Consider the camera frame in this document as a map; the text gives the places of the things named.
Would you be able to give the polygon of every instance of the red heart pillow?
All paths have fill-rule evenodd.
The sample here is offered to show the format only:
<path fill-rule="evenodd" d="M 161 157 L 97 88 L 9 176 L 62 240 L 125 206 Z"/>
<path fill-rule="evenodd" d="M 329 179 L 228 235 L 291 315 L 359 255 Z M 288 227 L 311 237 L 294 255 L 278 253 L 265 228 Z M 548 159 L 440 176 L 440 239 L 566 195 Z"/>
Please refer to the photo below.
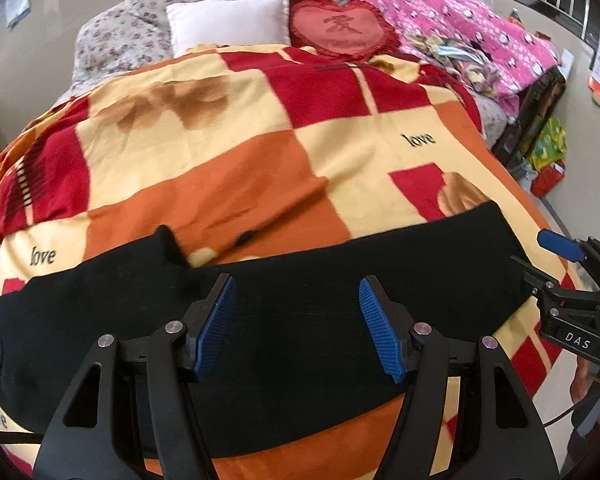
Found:
<path fill-rule="evenodd" d="M 400 47 L 398 34 L 371 4 L 352 0 L 292 0 L 289 29 L 293 46 L 312 46 L 325 56 L 367 60 Z"/>

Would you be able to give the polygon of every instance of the orange checkered blanket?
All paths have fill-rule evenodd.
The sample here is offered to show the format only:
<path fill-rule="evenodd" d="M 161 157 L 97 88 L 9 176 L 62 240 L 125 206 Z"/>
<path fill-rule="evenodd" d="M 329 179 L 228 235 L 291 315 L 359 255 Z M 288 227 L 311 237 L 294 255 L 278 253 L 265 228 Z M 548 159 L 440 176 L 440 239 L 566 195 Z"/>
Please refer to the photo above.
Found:
<path fill-rule="evenodd" d="M 535 266 L 577 280 L 536 243 L 544 219 L 458 94 L 423 71 L 391 56 L 347 64 L 279 45 L 208 48 L 50 110 L 0 154 L 0 295 L 160 224 L 201 266 L 335 245 L 488 199 Z M 559 353 L 538 320 L 531 299 L 496 333 L 531 394 Z M 448 463 L 457 395 L 452 381 L 434 470 Z M 222 480 L 370 478 L 399 406 L 214 462 Z M 1 408 L 0 418 L 20 430 Z M 13 452 L 32 463 L 37 446 Z"/>

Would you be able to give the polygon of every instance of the black cloth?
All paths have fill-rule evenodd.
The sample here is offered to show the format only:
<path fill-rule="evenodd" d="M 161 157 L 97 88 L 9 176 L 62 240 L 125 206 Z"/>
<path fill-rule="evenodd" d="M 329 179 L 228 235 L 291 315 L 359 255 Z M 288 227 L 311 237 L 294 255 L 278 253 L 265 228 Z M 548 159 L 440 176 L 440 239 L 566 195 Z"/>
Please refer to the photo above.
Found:
<path fill-rule="evenodd" d="M 333 247 L 199 269 L 161 227 L 0 298 L 0 405 L 42 433 L 100 335 L 148 335 L 229 272 L 237 312 L 213 371 L 190 388 L 196 413 L 213 457 L 279 446 L 401 393 L 360 313 L 360 279 L 375 274 L 416 321 L 476 341 L 526 300 L 511 255 L 526 259 L 495 203 Z"/>

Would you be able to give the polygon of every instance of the white pillow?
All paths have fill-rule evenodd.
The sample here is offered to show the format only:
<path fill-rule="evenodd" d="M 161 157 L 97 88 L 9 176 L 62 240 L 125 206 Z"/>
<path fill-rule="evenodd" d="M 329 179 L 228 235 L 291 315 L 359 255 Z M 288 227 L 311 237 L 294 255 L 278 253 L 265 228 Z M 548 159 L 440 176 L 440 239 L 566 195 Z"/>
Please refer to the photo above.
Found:
<path fill-rule="evenodd" d="M 203 0 L 167 6 L 173 57 L 199 44 L 287 44 L 289 0 Z"/>

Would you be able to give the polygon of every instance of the pink blanket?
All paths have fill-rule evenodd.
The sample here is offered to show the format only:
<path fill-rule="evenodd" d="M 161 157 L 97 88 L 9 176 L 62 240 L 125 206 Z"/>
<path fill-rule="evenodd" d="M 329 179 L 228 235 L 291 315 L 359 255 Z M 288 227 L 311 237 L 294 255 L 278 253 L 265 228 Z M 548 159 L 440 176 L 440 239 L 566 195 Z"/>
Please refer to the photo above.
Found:
<path fill-rule="evenodd" d="M 424 55 L 406 39 L 435 32 L 467 43 L 476 41 L 493 57 L 500 72 L 499 104 L 512 118 L 518 113 L 517 94 L 558 64 L 555 47 L 509 23 L 476 0 L 363 0 L 376 6 L 400 35 L 403 52 Z"/>

